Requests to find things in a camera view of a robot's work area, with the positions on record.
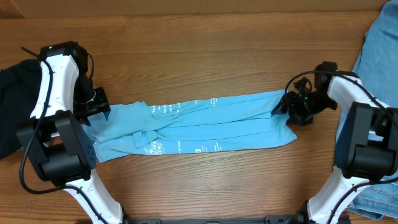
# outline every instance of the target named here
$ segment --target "black fabric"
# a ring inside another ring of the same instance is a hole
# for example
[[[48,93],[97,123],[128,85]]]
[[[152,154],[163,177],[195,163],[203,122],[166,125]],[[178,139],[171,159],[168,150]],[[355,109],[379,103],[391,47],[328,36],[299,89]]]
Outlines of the black fabric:
[[[41,79],[38,60],[24,60],[0,71],[0,159],[21,148],[16,126],[29,119]]]

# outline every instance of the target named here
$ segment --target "wood grain tabletop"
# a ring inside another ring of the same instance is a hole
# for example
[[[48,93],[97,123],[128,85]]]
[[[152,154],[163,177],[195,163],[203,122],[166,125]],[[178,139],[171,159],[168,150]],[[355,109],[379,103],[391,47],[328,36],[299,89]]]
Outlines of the wood grain tabletop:
[[[0,20],[0,68],[31,58],[20,47],[74,40],[95,59],[94,81],[111,104],[181,101],[283,89],[322,61],[351,70],[377,12]],[[325,110],[298,139],[274,149],[126,156],[97,165],[133,218],[242,218],[290,214],[333,166],[339,111]],[[19,184],[22,151],[0,161],[0,223],[88,219],[66,192],[31,195]],[[25,177],[46,189],[27,163]],[[353,223],[374,223],[352,214]],[[393,223],[384,219],[383,223]]]

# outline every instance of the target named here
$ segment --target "black cable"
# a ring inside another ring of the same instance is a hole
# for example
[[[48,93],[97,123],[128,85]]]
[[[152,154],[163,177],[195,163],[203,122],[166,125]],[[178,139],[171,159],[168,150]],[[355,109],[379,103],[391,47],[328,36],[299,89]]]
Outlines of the black cable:
[[[35,53],[33,53],[32,51],[26,49],[25,47],[21,47],[21,49],[39,59],[39,56],[38,56],[37,54],[35,54]],[[49,87],[48,87],[48,89],[47,89],[47,94],[46,94],[46,96],[45,96],[43,112],[42,112],[42,114],[40,115],[40,118],[39,118],[39,120],[38,120],[38,122],[37,122],[37,124],[36,124],[35,129],[33,130],[33,135],[32,135],[32,137],[31,137],[30,140],[29,140],[29,143],[28,143],[28,145],[27,145],[27,147],[26,147],[26,149],[25,149],[25,154],[24,154],[24,156],[23,156],[23,158],[22,158],[22,161],[21,161],[21,166],[20,166],[20,168],[19,168],[19,181],[20,181],[22,187],[23,187],[27,192],[32,193],[32,194],[47,194],[47,193],[50,193],[50,192],[56,192],[56,191],[58,191],[58,190],[63,190],[63,189],[73,189],[73,190],[76,190],[77,193],[80,194],[80,195],[86,200],[88,206],[91,208],[91,210],[93,211],[93,213],[97,216],[98,220],[101,220],[104,224],[108,224],[108,222],[105,221],[105,219],[101,216],[101,214],[99,214],[99,213],[97,212],[97,210],[95,209],[95,207],[93,206],[93,204],[91,203],[91,201],[89,200],[89,198],[87,197],[87,195],[85,195],[85,193],[84,193],[80,188],[78,188],[78,187],[70,186],[70,185],[64,185],[63,187],[54,187],[54,188],[52,188],[52,189],[47,189],[47,190],[33,190],[33,189],[31,189],[30,187],[28,187],[28,186],[26,185],[26,183],[25,183],[24,170],[25,170],[25,163],[26,163],[27,155],[28,155],[29,150],[30,150],[30,147],[31,147],[31,145],[32,145],[32,143],[33,143],[34,137],[35,137],[35,135],[37,134],[37,131],[39,130],[40,125],[41,125],[41,123],[42,123],[42,121],[43,121],[43,119],[44,119],[44,116],[45,116],[46,112],[47,112],[47,108],[49,107],[49,101],[50,101],[50,95],[51,95],[51,89],[52,89],[53,71],[52,71],[52,69],[51,69],[50,64],[49,64],[46,60],[44,60],[43,62],[44,62],[44,64],[47,66],[47,68],[49,69],[49,75],[50,75]]]
[[[88,54],[88,56],[89,56],[90,59],[91,59],[91,73],[90,73],[89,79],[91,80],[91,83],[93,83],[93,76],[94,76],[94,59],[93,59],[93,56],[91,56],[90,53],[87,53],[87,54]]]
[[[24,51],[26,51],[27,53],[29,53],[29,54],[31,54],[31,55],[37,57],[37,58],[39,57],[37,54],[31,52],[30,50],[26,49],[25,47],[21,47],[21,49],[24,50]],[[42,114],[40,115],[40,118],[39,118],[39,120],[38,120],[38,122],[37,122],[37,124],[36,124],[35,129],[33,130],[33,135],[32,135],[32,137],[30,138],[29,143],[28,143],[28,145],[27,145],[27,147],[26,147],[26,149],[25,149],[25,154],[24,154],[24,157],[22,158],[21,166],[20,166],[20,168],[19,168],[19,182],[21,183],[22,187],[23,187],[27,192],[32,193],[32,194],[46,194],[46,193],[50,193],[50,192],[55,192],[55,191],[58,191],[58,190],[62,190],[61,187],[55,187],[55,188],[48,189],[48,190],[33,190],[33,189],[29,188],[29,187],[26,185],[26,183],[25,183],[25,178],[24,178],[24,170],[25,170],[25,163],[26,163],[27,155],[28,155],[28,153],[29,153],[29,151],[30,151],[30,148],[31,148],[31,146],[32,146],[34,137],[36,136],[37,131],[39,130],[40,125],[42,124],[43,118],[44,118],[44,116],[45,116],[45,114],[46,114],[46,112],[47,112],[47,108],[49,107],[49,101],[50,101],[50,94],[51,94],[52,81],[53,81],[53,71],[52,71],[52,69],[51,69],[50,64],[49,64],[47,61],[44,60],[43,62],[44,62],[44,64],[49,68],[49,74],[50,74],[49,88],[48,88],[47,94],[46,94],[46,96],[45,96],[43,112],[42,112]]]
[[[380,107],[380,109],[381,109],[381,110],[383,111],[383,113],[387,116],[387,118],[391,121],[391,123],[394,124],[394,126],[398,129],[397,121],[394,119],[394,117],[390,114],[390,112],[388,112],[388,110],[387,110],[383,105],[380,104],[380,102],[377,101],[377,99],[376,99],[375,97],[372,96],[372,94],[370,94],[370,92],[368,92],[368,91],[365,89],[365,87],[363,87],[362,85],[360,85],[357,81],[354,81],[354,80],[352,80],[352,79],[350,79],[350,78],[348,78],[348,77],[346,77],[346,76],[344,76],[344,75],[342,75],[342,74],[339,74],[339,73],[337,73],[337,72],[317,71],[317,70],[314,70],[314,71],[307,71],[307,72],[300,73],[300,74],[294,76],[294,77],[287,83],[286,88],[285,88],[285,93],[287,93],[287,89],[288,89],[289,85],[290,85],[296,78],[301,77],[301,76],[303,76],[303,75],[311,74],[311,73],[324,73],[324,74],[327,74],[327,75],[337,76],[337,77],[340,77],[340,78],[344,78],[345,80],[348,80],[349,82],[351,82],[351,83],[353,83],[354,85],[358,86],[358,87],[369,97],[369,99],[370,99],[375,105],[377,105],[378,107]],[[333,210],[331,211],[331,214],[330,214],[330,216],[329,216],[329,219],[328,219],[328,221],[327,221],[327,224],[330,224],[330,223],[331,223],[331,221],[332,221],[333,217],[335,216],[336,211],[338,210],[338,207],[341,205],[341,203],[343,203],[344,200],[345,200],[351,193],[356,192],[358,188],[360,188],[360,187],[365,187],[365,186],[369,186],[369,185],[390,184],[390,183],[397,182],[397,181],[398,181],[398,177],[393,178],[393,179],[391,179],[391,180],[383,180],[383,181],[379,181],[379,182],[370,182],[370,181],[369,181],[369,182],[366,182],[366,183],[357,184],[357,185],[353,186],[352,188],[350,188],[350,189],[339,199],[339,201],[337,202],[337,204],[335,205],[335,207],[334,207]]]

